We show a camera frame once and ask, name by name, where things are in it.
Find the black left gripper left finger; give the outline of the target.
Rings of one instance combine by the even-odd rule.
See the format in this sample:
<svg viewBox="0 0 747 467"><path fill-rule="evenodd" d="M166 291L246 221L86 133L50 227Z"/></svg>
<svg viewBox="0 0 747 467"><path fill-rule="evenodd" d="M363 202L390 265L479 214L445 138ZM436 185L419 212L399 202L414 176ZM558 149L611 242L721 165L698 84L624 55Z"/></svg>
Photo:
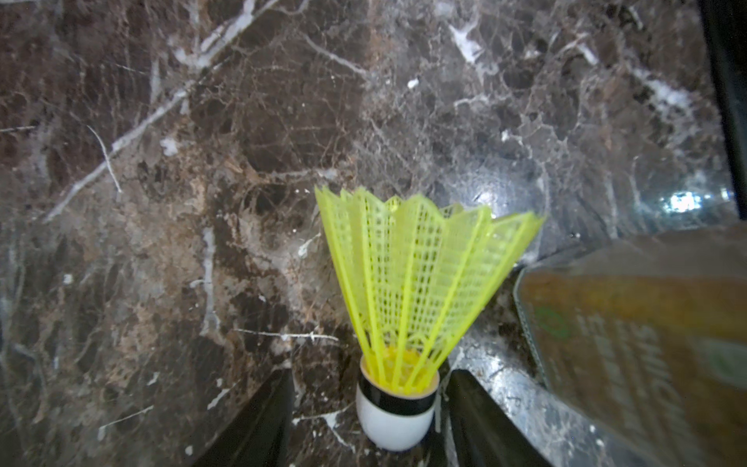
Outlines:
<svg viewBox="0 0 747 467"><path fill-rule="evenodd" d="M292 371L274 371L196 466L286 466L294 410Z"/></svg>

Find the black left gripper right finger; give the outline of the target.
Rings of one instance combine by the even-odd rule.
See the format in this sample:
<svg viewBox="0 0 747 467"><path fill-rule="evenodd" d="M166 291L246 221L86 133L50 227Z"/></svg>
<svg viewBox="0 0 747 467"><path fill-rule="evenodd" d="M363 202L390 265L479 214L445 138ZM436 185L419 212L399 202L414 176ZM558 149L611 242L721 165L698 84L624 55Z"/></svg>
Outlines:
<svg viewBox="0 0 747 467"><path fill-rule="evenodd" d="M461 466L551 466L469 371L452 371L447 398Z"/></svg>

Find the green shuttlecock low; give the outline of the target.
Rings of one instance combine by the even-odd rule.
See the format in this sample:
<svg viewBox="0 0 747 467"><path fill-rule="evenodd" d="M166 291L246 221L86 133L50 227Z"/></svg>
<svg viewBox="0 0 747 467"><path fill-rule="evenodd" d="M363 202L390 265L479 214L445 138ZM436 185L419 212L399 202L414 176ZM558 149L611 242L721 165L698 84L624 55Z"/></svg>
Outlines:
<svg viewBox="0 0 747 467"><path fill-rule="evenodd" d="M434 421L441 365L544 220L365 189L322 187L315 200L362 352L358 420L378 448L408 451Z"/></svg>

